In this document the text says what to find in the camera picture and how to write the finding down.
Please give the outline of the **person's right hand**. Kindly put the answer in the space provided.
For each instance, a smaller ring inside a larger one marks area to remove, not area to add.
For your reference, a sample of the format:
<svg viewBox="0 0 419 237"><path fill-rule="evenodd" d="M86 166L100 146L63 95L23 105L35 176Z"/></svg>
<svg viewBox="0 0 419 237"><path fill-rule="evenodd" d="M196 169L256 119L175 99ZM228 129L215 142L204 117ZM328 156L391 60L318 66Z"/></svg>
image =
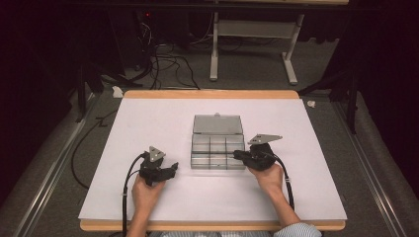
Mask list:
<svg viewBox="0 0 419 237"><path fill-rule="evenodd" d="M277 196L283 192L283 168L274 164L269 169L257 171L249 168L255 176L260 188L269 196Z"/></svg>

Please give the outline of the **white desk frame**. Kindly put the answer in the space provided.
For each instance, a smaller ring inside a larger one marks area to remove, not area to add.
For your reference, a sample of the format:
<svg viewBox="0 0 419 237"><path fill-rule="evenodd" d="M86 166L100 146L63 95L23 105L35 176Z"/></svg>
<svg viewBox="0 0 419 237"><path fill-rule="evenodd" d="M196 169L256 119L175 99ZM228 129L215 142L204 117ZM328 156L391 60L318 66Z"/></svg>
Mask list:
<svg viewBox="0 0 419 237"><path fill-rule="evenodd" d="M290 41L289 49L282 53L282 60L285 66L289 83L297 84L296 75L292 64L292 55L297 38L304 20L304 15L297 16L294 22L261 22L244 20L220 20L218 13L213 14L212 23L212 50L210 57L209 79L218 79L218 38L239 37L239 38L263 38L263 39L285 39Z"/></svg>

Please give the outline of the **clear plastic compartment box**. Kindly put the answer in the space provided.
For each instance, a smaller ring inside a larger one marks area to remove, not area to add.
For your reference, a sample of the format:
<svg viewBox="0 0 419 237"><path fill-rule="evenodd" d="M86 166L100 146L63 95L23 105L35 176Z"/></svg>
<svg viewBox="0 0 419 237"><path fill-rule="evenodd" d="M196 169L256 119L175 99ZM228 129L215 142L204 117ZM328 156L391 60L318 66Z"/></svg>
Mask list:
<svg viewBox="0 0 419 237"><path fill-rule="evenodd" d="M244 165L233 156L244 150L240 116L195 115L191 168L200 170L243 170Z"/></svg>

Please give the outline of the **black metal stand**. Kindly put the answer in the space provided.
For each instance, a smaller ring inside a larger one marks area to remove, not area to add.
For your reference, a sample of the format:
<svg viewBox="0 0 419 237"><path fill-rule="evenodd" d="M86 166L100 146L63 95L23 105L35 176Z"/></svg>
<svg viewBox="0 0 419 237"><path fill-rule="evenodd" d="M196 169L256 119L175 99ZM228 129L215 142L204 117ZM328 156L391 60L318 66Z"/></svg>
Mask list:
<svg viewBox="0 0 419 237"><path fill-rule="evenodd" d="M102 75L110 76L120 84L130 87L141 87L141 84L129 81L120 74L114 73L96 63L84 62L80 64L77 70L77 99L78 99L78 117L77 122L80 122L87 115L87 97L86 86L89 86L93 93L101 94L104 91L102 84Z"/></svg>
<svg viewBox="0 0 419 237"><path fill-rule="evenodd" d="M332 76L325 77L311 84L297 93L300 96L315 90L330 89L328 98L331 102L347 101L346 123L350 131L355 134L355 114L357 110L358 77L351 70L343 70Z"/></svg>

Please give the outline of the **metal floor rail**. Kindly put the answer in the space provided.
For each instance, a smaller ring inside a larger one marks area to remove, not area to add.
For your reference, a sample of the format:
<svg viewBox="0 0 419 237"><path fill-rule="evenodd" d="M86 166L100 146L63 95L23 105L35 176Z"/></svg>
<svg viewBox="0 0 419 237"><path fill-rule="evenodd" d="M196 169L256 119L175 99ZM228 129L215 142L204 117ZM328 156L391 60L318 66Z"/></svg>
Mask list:
<svg viewBox="0 0 419 237"><path fill-rule="evenodd" d="M68 163L69 152L97 100L96 94L89 93L86 112L81 115L78 99L71 98L74 108L48 136L18 181L9 200L13 212L18 217L12 237L29 237L33 232Z"/></svg>
<svg viewBox="0 0 419 237"><path fill-rule="evenodd" d="M332 107L339 118L339 121L343 124L343 127L351 141L351 144L356 152L357 162L359 163L361 172L364 180L366 181L370 192L374 198L376 206L380 212L380 215L385 222L385 225L391 235L391 237L407 237L402 224L394 211L388 195L385 193L380 181L377 178L376 172L374 171L368 156L363 149L360 140L357 135L352 132L351 128L347 125L346 114L343 107L339 103L333 103Z"/></svg>

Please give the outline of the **black computer tower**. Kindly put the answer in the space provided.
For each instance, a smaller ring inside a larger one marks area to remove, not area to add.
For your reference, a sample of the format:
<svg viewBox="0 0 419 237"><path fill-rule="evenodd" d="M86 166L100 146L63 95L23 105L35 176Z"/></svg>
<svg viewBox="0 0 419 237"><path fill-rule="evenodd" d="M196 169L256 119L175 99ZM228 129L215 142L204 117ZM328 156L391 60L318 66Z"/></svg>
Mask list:
<svg viewBox="0 0 419 237"><path fill-rule="evenodd" d="M139 39L141 19L138 12L132 9L113 9L109 11L109 17L123 67L144 69L148 64L149 54L145 52L147 39Z"/></svg>

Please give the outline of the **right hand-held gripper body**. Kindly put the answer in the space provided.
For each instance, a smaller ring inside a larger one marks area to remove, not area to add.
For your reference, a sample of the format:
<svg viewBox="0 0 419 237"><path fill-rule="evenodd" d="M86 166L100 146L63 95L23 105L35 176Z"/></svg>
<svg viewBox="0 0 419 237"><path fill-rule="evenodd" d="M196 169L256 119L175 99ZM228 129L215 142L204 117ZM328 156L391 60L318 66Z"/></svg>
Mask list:
<svg viewBox="0 0 419 237"><path fill-rule="evenodd" d="M273 152L270 142L282 139L280 135L257 134L250 139L250 157L246 159L245 165L257 171L265 171L280 158Z"/></svg>

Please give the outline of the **person's left hand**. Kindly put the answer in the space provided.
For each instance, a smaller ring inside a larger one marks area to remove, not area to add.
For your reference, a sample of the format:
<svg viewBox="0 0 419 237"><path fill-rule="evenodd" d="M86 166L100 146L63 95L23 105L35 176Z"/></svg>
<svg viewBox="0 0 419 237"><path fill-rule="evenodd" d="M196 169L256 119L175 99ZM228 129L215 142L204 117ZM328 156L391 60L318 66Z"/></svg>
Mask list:
<svg viewBox="0 0 419 237"><path fill-rule="evenodd" d="M165 186L164 182L149 186L145 180L137 176L131 194L135 207L135 214L149 215L157 204L160 194Z"/></svg>

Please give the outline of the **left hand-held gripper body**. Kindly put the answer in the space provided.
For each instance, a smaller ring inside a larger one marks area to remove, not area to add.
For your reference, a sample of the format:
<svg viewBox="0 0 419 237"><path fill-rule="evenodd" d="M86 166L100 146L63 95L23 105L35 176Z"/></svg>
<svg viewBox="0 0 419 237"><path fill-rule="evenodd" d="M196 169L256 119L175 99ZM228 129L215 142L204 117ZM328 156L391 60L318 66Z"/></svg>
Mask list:
<svg viewBox="0 0 419 237"><path fill-rule="evenodd" d="M164 152L153 146L150 146L149 150L142 155L144 161L140 165L139 176L150 187L154 183L160 183L169 179L168 170L161 168L164 156Z"/></svg>

